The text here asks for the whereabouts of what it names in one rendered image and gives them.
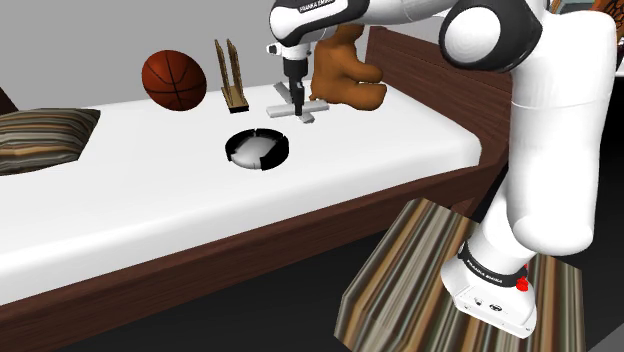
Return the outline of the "grey cross-shaped object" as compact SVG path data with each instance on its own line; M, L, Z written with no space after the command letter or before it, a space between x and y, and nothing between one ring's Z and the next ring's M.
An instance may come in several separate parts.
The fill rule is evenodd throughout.
M292 103L289 89L283 82L273 85L276 92L286 101L283 105L269 106L266 113L271 118L295 116L295 105ZM329 104L324 100L305 101L302 107L302 114L298 115L298 119L304 124L313 123L315 121L313 112L327 111Z

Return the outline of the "brown teddy bear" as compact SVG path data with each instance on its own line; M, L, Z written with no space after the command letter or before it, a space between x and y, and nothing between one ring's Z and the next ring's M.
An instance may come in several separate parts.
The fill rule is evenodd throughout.
M381 106L387 87L383 72L358 59L355 42L364 25L339 25L335 33L319 41L314 50L314 72L310 100L344 104L356 110L372 111Z

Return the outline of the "black round ashtray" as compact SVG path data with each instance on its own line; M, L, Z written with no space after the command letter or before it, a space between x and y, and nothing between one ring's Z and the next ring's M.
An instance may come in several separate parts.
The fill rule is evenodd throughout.
M289 155L289 140L279 131L257 128L241 131L225 144L227 159L251 170L270 170Z

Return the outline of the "orange brown basketball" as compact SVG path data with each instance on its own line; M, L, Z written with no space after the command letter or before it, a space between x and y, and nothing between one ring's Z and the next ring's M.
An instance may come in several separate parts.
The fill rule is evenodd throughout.
M188 111L197 107L207 91L206 76L190 56L176 50L161 50L143 64L142 84L148 96L161 107Z

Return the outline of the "brown wooden bed white mattress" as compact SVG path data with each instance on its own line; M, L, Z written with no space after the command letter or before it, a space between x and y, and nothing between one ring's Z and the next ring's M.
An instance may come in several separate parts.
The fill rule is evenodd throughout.
M510 77L381 27L366 59L388 86L372 112L272 119L268 85L242 114L217 92L186 113L110 104L79 160L0 177L0 352L51 352L339 247L417 197L472 213L506 159ZM227 159L257 128L289 140L273 169Z

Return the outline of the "striped robot stand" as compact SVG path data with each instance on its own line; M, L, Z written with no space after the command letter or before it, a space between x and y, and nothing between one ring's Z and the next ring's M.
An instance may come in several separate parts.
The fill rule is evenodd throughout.
M582 273L537 255L536 330L517 338L457 310L440 279L474 221L408 202L342 297L334 335L351 352L588 352Z

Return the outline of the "striped brown grey pillow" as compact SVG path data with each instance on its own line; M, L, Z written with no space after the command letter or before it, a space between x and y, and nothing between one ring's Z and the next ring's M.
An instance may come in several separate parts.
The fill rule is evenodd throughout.
M86 108L39 108L0 115L0 176L79 159L101 116Z

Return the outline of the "wooden two-post holder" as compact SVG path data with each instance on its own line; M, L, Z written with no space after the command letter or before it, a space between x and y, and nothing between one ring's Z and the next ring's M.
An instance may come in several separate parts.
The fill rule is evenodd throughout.
M240 63L235 45L229 39L226 40L227 52L231 68L231 71L229 73L229 71L227 70L223 48L221 47L217 39L214 40L214 44L222 78L221 91L223 93L229 112L238 113L248 111L249 104L244 95L242 77L240 72Z

